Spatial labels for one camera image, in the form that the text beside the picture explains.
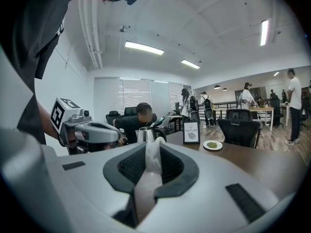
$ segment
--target kettle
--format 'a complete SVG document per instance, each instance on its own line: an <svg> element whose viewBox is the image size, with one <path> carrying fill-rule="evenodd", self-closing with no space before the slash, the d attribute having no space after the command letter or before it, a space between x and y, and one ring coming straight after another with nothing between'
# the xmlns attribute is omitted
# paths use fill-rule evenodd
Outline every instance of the kettle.
<svg viewBox="0 0 311 233"><path fill-rule="evenodd" d="M165 117L163 116L160 119L158 119L155 123L153 123L151 127L140 128L137 135L137 142L145 142L145 141L154 142L157 138L156 133L160 133L161 136L166 141L166 135L164 131L161 130L160 128L156 128L156 126L159 126L164 119Z"/></svg>

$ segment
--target person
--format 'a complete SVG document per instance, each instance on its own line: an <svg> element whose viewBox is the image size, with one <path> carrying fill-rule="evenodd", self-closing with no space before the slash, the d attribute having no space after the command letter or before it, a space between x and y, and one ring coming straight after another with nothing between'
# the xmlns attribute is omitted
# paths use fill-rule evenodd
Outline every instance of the person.
<svg viewBox="0 0 311 233"><path fill-rule="evenodd" d="M276 94L274 93L273 89L271 89L270 99L275 98Z"/></svg>
<svg viewBox="0 0 311 233"><path fill-rule="evenodd" d="M301 84L299 79L295 77L294 69L288 69L287 76L291 79L287 93L291 102L292 135L290 140L285 141L285 144L293 146L294 143L298 143L300 133Z"/></svg>
<svg viewBox="0 0 311 233"><path fill-rule="evenodd" d="M251 86L251 84L249 82L246 82L244 85L244 90L241 92L240 96L239 96L239 106L238 109L249 109L249 106L251 104L254 104L256 106L257 103L255 102L253 96L251 95L251 93L249 92L249 87Z"/></svg>
<svg viewBox="0 0 311 233"><path fill-rule="evenodd" d="M181 101L179 105L182 109L181 115L183 116L183 121L185 121L190 117L190 94L185 88L181 90Z"/></svg>
<svg viewBox="0 0 311 233"><path fill-rule="evenodd" d="M7 2L1 1L2 8L6 7ZM43 78L47 62L64 30L62 21L70 1L15 0L14 6L2 13L5 23L1 30L5 33L0 34L0 43L17 74L33 92L17 128L34 136L40 144L46 144L44 133L56 139L58 134L50 122L50 114L36 100L35 78ZM70 142L75 142L74 133L69 133L68 137Z"/></svg>
<svg viewBox="0 0 311 233"><path fill-rule="evenodd" d="M136 131L142 127L150 127L156 121L156 115L152 113L152 108L147 103L140 103L136 106L137 116L126 116L113 120L113 126L117 129L124 129L125 136L119 139L119 143L129 144L137 142Z"/></svg>
<svg viewBox="0 0 311 233"><path fill-rule="evenodd" d="M204 92L201 94L201 101L200 101L200 103L204 105L206 99L208 99L208 100L210 101L210 103L212 103L212 100L211 100L210 96L208 96L208 95L206 94L206 92L204 91ZM205 112L204 112L204 116L205 116L205 123L206 123L206 124L205 124L203 127L206 128L206 127L209 125L209 123L210 123L211 128L212 128L212 127L215 127L213 119L211 118L211 119L209 120L209 122L208 122L208 118L207 118Z"/></svg>
<svg viewBox="0 0 311 233"><path fill-rule="evenodd" d="M287 101L286 92L284 90L282 91L282 99L283 99L283 103Z"/></svg>

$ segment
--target picture frame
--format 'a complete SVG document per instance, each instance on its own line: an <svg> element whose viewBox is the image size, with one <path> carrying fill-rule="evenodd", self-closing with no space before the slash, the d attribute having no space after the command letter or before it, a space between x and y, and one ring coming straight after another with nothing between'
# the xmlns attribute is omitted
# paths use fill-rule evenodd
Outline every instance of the picture frame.
<svg viewBox="0 0 311 233"><path fill-rule="evenodd" d="M200 125L198 121L184 121L184 144L200 143Z"/></svg>

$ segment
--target white shirt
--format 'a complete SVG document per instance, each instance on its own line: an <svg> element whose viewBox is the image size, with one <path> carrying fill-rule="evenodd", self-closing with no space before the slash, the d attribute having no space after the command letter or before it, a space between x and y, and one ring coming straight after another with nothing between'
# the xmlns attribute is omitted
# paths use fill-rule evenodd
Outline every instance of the white shirt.
<svg viewBox="0 0 311 233"><path fill-rule="evenodd" d="M190 96L188 97L187 101L183 101L183 96L180 96L179 106L183 108L181 111L181 115L185 117L190 117Z"/></svg>
<svg viewBox="0 0 311 233"><path fill-rule="evenodd" d="M249 109L249 105L252 103L252 100L254 100L252 94L249 92L249 90L244 89L242 94L242 104L239 104L238 109Z"/></svg>
<svg viewBox="0 0 311 233"><path fill-rule="evenodd" d="M204 103L205 99L209 99L209 101L210 101L211 103L213 103L213 101L212 101L212 99L210 98L210 96L208 96L208 95L206 95L206 94L204 94L204 95L201 96L201 101L200 101L200 103L201 103L201 104Z"/></svg>
<svg viewBox="0 0 311 233"><path fill-rule="evenodd" d="M291 98L291 107L297 110L301 109L301 84L298 78L294 77L291 80L290 87L288 88L291 90L292 98Z"/></svg>

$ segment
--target white plate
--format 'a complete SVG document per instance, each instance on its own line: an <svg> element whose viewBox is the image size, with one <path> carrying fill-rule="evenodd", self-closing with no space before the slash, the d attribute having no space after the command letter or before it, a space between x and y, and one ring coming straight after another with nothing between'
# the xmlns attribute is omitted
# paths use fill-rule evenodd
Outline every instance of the white plate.
<svg viewBox="0 0 311 233"><path fill-rule="evenodd" d="M207 146L207 144L208 144L209 142L217 143L217 147L214 148L214 149L209 148L209 147ZM209 141L205 141L205 142L203 143L203 147L206 148L206 149L208 149L208 150L219 150L219 149L221 149L221 148L223 147L223 144L222 144L221 142L219 142L219 141L209 140Z"/></svg>

